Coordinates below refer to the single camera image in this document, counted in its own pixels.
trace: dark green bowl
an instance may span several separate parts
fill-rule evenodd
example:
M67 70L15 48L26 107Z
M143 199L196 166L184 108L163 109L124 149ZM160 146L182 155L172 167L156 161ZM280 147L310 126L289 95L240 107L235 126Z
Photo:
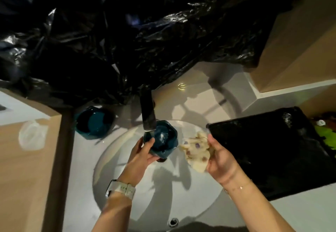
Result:
M157 121L154 132L145 132L143 135L144 143L152 137L155 138L155 143L149 153L162 159L166 159L179 145L176 129L166 120Z

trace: watch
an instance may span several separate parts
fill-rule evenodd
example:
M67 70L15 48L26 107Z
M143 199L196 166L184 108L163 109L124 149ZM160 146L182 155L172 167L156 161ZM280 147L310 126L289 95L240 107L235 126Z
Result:
M113 179L106 190L106 198L109 197L112 191L121 192L132 200L135 193L135 188L131 184L118 182L116 179Z

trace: green object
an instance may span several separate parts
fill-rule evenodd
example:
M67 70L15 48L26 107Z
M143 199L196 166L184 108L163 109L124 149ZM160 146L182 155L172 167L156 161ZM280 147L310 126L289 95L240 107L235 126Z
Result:
M315 126L316 132L319 136L324 136L323 140L326 145L328 145L331 149L336 150L336 133L332 131L331 128Z

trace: sink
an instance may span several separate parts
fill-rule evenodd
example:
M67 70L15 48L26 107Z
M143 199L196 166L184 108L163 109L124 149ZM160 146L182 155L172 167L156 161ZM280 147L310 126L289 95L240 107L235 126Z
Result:
M188 122L168 120L177 130L178 141L195 137L202 128ZM113 141L99 158L93 175L93 194L99 208L105 205L105 192L112 179L123 171L137 140L144 134L142 125L129 129ZM222 187L208 174L198 173L187 163L178 148L165 162L151 164L136 187L129 229L166 231L194 221L217 199Z

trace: person's right hand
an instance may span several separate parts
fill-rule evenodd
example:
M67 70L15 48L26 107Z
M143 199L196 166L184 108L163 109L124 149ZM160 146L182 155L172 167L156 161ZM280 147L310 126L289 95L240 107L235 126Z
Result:
M208 135L208 144L215 149L210 157L207 171L223 187L233 178L239 165L227 149L225 149L211 134Z

